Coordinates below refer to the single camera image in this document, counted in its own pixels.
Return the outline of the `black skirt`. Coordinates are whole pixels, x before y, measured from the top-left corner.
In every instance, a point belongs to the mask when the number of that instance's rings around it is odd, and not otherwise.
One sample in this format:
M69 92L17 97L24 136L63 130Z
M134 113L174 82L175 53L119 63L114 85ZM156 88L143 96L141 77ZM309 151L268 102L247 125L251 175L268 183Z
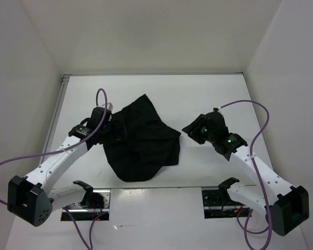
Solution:
M152 179L165 166L179 163L180 132L167 126L153 103L142 95L113 115L124 128L103 148L106 159L124 182Z

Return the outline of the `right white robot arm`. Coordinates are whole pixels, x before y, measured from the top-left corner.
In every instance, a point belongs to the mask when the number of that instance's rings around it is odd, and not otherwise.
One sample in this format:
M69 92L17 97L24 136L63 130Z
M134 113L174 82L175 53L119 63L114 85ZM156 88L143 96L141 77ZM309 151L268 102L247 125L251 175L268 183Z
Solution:
M198 144L209 142L215 151L237 166L257 185L249 187L237 178L219 184L218 198L224 205L233 201L265 215L272 230L285 236L309 218L309 194L301 185L294 187L281 178L255 153L238 134L230 133L223 115L214 111L201 114L182 129Z

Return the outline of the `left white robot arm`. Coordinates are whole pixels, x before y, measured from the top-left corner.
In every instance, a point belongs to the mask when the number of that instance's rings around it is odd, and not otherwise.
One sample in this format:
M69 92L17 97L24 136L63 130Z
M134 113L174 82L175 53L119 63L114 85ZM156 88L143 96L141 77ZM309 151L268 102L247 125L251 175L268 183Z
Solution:
M74 203L81 208L92 205L103 208L103 196L81 180L57 189L54 185L93 146L115 142L125 135L123 123L112 118L112 109L112 104L94 108L91 117L72 128L58 154L49 157L26 176L14 176L8 184L7 209L38 227L53 211Z

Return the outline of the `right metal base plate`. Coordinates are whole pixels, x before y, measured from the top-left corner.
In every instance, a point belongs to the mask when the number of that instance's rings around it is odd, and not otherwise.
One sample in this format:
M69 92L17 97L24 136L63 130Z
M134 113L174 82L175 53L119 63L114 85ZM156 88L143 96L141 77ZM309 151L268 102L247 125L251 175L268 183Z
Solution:
M201 190L203 212L205 219L247 217L249 208L234 201L223 201L218 189L207 188Z

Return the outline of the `metal base plate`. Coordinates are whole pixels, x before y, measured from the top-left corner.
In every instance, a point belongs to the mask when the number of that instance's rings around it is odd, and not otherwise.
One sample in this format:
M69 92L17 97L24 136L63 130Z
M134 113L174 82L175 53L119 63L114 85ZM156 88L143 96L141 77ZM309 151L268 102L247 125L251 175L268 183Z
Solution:
M249 208L234 201L223 201L218 189L207 188L201 190L203 212L205 219L247 217Z
M93 221L101 215L98 221L108 221L110 217L111 190L94 190L95 199L87 205L71 204L66 208L76 221Z

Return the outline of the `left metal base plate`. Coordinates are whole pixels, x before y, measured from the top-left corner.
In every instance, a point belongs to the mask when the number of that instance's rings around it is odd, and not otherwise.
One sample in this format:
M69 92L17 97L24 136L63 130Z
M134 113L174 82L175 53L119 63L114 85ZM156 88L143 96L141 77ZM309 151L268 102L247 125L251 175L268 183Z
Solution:
M87 205L71 204L66 208L76 221L93 221L101 215L98 221L108 221L110 217L111 190L94 190L95 199Z

